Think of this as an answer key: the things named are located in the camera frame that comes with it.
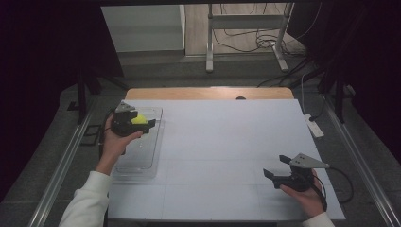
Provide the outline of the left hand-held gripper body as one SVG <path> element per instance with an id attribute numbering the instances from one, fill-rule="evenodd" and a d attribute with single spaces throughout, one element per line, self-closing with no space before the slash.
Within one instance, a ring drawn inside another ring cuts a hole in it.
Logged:
<path id="1" fill-rule="evenodd" d="M 113 119 L 111 123 L 112 132 L 119 136 L 126 137 L 135 132 L 144 130 L 147 124 L 133 125 L 131 123 L 132 118 L 130 117 L 129 111 L 137 110 L 133 106 L 127 104 L 125 101 L 121 101 L 113 113 Z"/>

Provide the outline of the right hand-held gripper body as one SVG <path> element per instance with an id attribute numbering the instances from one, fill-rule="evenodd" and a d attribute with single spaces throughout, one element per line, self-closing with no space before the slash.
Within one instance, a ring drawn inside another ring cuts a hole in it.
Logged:
<path id="1" fill-rule="evenodd" d="M 288 186 L 298 192 L 305 192 L 314 184 L 313 168 L 329 168 L 330 165 L 299 153 L 291 158 L 289 176 L 274 176 L 273 185 L 278 189 L 281 185 Z"/>

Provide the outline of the yellow tennis ball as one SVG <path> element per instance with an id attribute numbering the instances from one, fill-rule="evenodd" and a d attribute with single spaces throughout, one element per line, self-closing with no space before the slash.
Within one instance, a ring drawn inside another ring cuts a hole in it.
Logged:
<path id="1" fill-rule="evenodd" d="M 131 120 L 131 123 L 133 125 L 145 125 L 148 123 L 148 121 L 142 114 L 139 113 L 136 117 L 134 117 Z"/>

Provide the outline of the clear plastic container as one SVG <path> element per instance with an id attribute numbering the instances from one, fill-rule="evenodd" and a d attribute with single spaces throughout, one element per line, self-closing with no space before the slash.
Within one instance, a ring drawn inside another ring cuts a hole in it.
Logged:
<path id="1" fill-rule="evenodd" d="M 163 136 L 163 109 L 160 107 L 137 107 L 147 121 L 156 120 L 149 133 L 131 141 L 113 167 L 113 175 L 121 181 L 136 181 L 156 176 L 160 146 Z"/>

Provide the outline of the person's left hand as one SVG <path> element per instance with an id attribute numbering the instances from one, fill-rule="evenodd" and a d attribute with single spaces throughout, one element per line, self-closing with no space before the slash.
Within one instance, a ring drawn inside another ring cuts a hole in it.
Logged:
<path id="1" fill-rule="evenodd" d="M 126 137 L 118 136 L 111 131 L 112 120 L 113 114 L 106 120 L 102 154 L 95 168 L 95 171 L 105 175 L 111 174 L 114 164 L 125 151 L 126 146 L 143 135 L 141 131 L 137 131 Z"/>

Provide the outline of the person's right hand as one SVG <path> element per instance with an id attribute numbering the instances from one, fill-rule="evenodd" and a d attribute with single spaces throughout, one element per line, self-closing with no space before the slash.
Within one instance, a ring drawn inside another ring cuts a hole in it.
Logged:
<path id="1" fill-rule="evenodd" d="M 324 212 L 321 200 L 322 186 L 317 179 L 317 172 L 312 170 L 312 173 L 314 175 L 314 184 L 305 192 L 298 192 L 285 185 L 280 186 L 282 191 L 299 202 L 308 218 L 314 218 Z"/>

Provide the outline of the white power strip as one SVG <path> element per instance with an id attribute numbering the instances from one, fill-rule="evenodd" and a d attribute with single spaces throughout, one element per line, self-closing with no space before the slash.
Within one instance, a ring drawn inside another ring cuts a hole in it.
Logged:
<path id="1" fill-rule="evenodd" d="M 314 138 L 324 137 L 324 133 L 315 121 L 311 120 L 311 115 L 305 115 L 305 122 Z"/>

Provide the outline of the white board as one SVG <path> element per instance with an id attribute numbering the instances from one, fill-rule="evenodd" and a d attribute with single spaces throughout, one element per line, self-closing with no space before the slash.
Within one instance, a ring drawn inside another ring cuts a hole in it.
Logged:
<path id="1" fill-rule="evenodd" d="M 319 156 L 299 103 L 276 100 L 135 100 L 163 110 L 159 168 L 113 183 L 109 216 L 148 221 L 302 220 L 297 202 L 265 178 L 279 157 Z"/>

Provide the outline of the black stand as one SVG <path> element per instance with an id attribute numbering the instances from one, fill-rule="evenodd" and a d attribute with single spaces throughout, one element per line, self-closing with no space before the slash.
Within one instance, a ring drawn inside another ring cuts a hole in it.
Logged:
<path id="1" fill-rule="evenodd" d="M 71 101 L 68 106 L 68 111 L 78 111 L 78 124 L 82 124 L 86 117 L 87 101 L 86 101 L 86 89 L 92 95 L 99 95 L 102 91 L 98 77 L 106 79 L 117 87 L 124 91 L 128 91 L 130 86 L 118 79 L 113 75 L 110 75 L 99 68 L 90 67 L 89 69 L 80 69 L 77 73 L 77 88 L 78 88 L 78 101 Z"/>
<path id="2" fill-rule="evenodd" d="M 342 73 L 325 72 L 318 85 L 318 91 L 321 94 L 328 94 L 332 87 L 335 87 L 334 94 L 334 112 L 340 123 L 344 123 L 343 118 L 343 99 L 344 99 L 344 76 Z"/>

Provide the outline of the wooden table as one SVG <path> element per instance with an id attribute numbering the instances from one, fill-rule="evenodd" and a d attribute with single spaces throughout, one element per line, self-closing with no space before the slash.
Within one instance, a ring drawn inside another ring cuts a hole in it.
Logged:
<path id="1" fill-rule="evenodd" d="M 293 99 L 289 88 L 252 87 L 177 87 L 133 88 L 126 93 L 128 100 L 224 100 L 237 99 Z"/>

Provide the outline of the white cabinet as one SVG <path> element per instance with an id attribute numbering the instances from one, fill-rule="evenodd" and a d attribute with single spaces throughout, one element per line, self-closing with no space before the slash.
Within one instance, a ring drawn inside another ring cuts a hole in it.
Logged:
<path id="1" fill-rule="evenodd" d="M 102 7 L 117 52 L 184 50 L 183 5 Z"/>

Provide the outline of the dark curtain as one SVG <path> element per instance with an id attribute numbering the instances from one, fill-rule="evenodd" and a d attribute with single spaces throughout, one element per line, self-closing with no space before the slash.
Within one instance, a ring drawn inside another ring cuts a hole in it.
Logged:
<path id="1" fill-rule="evenodd" d="M 296 3 L 288 34 L 324 63 L 340 49 L 361 7 L 367 14 L 337 69 L 356 92 L 358 113 L 401 164 L 401 0 Z"/>
<path id="2" fill-rule="evenodd" d="M 83 0 L 0 0 L 0 202 L 79 77 L 122 69 L 101 6 Z"/>

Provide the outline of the black floor frame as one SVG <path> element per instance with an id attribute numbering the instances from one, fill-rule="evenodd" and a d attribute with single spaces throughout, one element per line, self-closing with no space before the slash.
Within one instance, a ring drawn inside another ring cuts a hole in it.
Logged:
<path id="1" fill-rule="evenodd" d="M 100 125 L 89 125 L 81 139 L 80 144 L 84 147 L 95 146 L 100 134 Z"/>

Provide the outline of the aluminium rail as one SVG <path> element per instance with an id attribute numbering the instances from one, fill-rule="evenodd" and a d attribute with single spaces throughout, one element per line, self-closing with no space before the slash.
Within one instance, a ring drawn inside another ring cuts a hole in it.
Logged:
<path id="1" fill-rule="evenodd" d="M 62 183 L 68 172 L 68 169 L 78 150 L 80 140 L 82 139 L 83 134 L 87 126 L 89 125 L 91 118 L 92 115 L 88 113 L 81 120 L 81 123 L 76 126 L 73 136 L 70 139 L 65 151 L 63 152 L 60 161 L 56 166 L 53 175 L 50 178 L 50 181 L 41 199 L 39 200 L 39 203 L 36 206 L 36 209 L 27 227 L 44 227 L 47 217 L 50 214 L 51 208 L 53 207 L 53 204 L 60 192 Z"/>
<path id="2" fill-rule="evenodd" d="M 334 110 L 334 104 L 328 97 L 324 97 L 323 99 L 325 101 L 325 109 L 328 112 L 337 132 L 340 134 L 341 140 L 346 146 L 346 149 L 351 156 L 351 159 L 355 164 L 362 181 L 372 196 L 375 206 L 377 207 L 381 217 L 384 219 L 387 227 L 401 227 L 401 218 L 396 214 L 395 209 L 385 194 L 384 189 L 375 178 L 372 170 L 368 167 L 368 164 L 363 158 L 357 143 L 355 142 L 351 133 L 348 131 L 346 125 L 341 123 L 337 117 Z"/>

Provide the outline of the grey metal desk frame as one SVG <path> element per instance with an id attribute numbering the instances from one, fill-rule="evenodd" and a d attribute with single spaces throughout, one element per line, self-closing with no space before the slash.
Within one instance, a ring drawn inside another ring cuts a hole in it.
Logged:
<path id="1" fill-rule="evenodd" d="M 212 33 L 215 29 L 278 29 L 278 37 L 272 45 L 272 51 L 278 61 L 278 64 L 283 72 L 289 70 L 288 65 L 283 57 L 281 43 L 287 31 L 288 20 L 292 10 L 292 3 L 287 3 L 282 15 L 240 15 L 228 14 L 217 15 L 212 11 L 212 5 L 208 5 L 208 35 L 207 35 L 207 50 L 206 50 L 206 72 L 211 73 L 213 67 L 213 38 Z"/>

